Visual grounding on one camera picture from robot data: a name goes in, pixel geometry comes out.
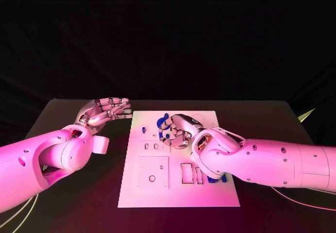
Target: black backdrop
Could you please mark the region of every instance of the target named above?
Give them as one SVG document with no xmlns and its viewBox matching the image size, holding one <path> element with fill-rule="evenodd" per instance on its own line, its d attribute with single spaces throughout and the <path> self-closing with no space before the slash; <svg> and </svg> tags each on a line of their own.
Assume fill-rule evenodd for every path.
<svg viewBox="0 0 336 233">
<path fill-rule="evenodd" d="M 1 144 L 23 137 L 52 98 L 284 100 L 300 114 L 334 96 L 331 8 L 138 1 L 0 6 Z"/>
</svg>

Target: white cable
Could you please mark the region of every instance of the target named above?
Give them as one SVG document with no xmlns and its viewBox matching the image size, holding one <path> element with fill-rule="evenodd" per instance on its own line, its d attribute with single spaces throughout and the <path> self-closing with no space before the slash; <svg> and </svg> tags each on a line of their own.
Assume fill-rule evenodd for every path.
<svg viewBox="0 0 336 233">
<path fill-rule="evenodd" d="M 20 211 L 24 209 L 24 207 L 27 206 L 27 204 L 30 203 L 33 197 L 27 200 L 24 206 L 20 208 L 20 210 L 14 213 L 14 215 L 8 218 L 8 220 L 0 225 L 0 228 L 8 223 L 8 221 L 14 218 L 14 216 L 20 213 Z"/>
<path fill-rule="evenodd" d="M 317 192 L 323 192 L 323 193 L 329 193 L 329 194 L 336 195 L 334 192 L 329 192 L 329 191 L 324 191 L 324 190 L 320 190 L 320 189 L 314 189 L 314 188 L 308 188 L 308 189 L 310 189 L 310 190 L 314 190 L 314 191 L 317 191 Z"/>
<path fill-rule="evenodd" d="M 285 197 L 285 198 L 287 198 L 288 200 L 291 200 L 293 202 L 295 202 L 295 203 L 298 203 L 298 204 L 301 204 L 301 205 L 304 205 L 304 206 L 313 207 L 313 208 L 316 208 L 316 209 L 336 211 L 336 209 L 330 209 L 330 208 L 318 207 L 318 206 L 314 206 L 314 205 L 308 205 L 308 204 L 304 204 L 304 203 L 301 203 L 301 202 L 293 200 L 293 199 L 288 198 L 274 187 L 271 187 L 271 188 L 272 188 L 272 190 L 274 190 L 282 197 Z"/>
<path fill-rule="evenodd" d="M 23 225 L 23 223 L 24 223 L 24 221 L 26 221 L 26 218 L 27 218 L 27 216 L 29 216 L 29 214 L 30 214 L 30 212 L 31 212 L 31 210 L 33 210 L 33 206 L 34 206 L 37 197 L 39 197 L 39 194 L 36 195 L 36 198 L 34 198 L 34 201 L 33 201 L 33 205 L 31 205 L 31 208 L 30 208 L 30 210 L 29 210 L 29 212 L 27 212 L 27 214 L 26 214 L 26 217 L 24 217 L 21 223 L 19 224 L 17 228 L 14 229 L 13 233 L 17 231 L 17 229 L 20 228 L 20 226 Z"/>
</svg>

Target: robotic hand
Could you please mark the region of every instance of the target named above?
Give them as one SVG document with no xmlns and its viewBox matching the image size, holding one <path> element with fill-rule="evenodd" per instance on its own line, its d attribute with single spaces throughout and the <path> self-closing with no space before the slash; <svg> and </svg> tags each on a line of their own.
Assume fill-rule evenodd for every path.
<svg viewBox="0 0 336 233">
<path fill-rule="evenodd" d="M 106 153 L 108 138 L 94 135 L 106 121 L 132 117 L 130 106 L 128 99 L 92 100 L 72 125 L 0 148 L 0 213 L 79 170 L 92 152 Z"/>
<path fill-rule="evenodd" d="M 219 127 L 206 129 L 183 114 L 173 115 L 174 139 L 160 138 L 176 149 L 192 143 L 190 160 L 203 173 L 219 179 L 225 172 L 241 180 L 274 187 L 314 188 L 336 192 L 336 148 L 248 139 Z"/>
</svg>

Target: blue object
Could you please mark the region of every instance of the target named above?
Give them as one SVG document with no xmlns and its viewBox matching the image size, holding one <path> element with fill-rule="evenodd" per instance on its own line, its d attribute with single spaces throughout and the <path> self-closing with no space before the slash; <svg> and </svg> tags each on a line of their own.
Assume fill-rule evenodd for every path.
<svg viewBox="0 0 336 233">
<path fill-rule="evenodd" d="M 216 180 L 216 179 L 212 179 L 210 177 L 207 177 L 207 182 L 209 182 L 209 183 L 216 183 L 218 180 Z"/>
<path fill-rule="evenodd" d="M 163 118 L 160 118 L 156 122 L 157 128 L 160 128 L 163 122 L 168 119 L 168 114 L 166 113 Z"/>
<path fill-rule="evenodd" d="M 223 182 L 223 183 L 228 182 L 225 174 L 222 175 L 222 182 Z"/>
</svg>

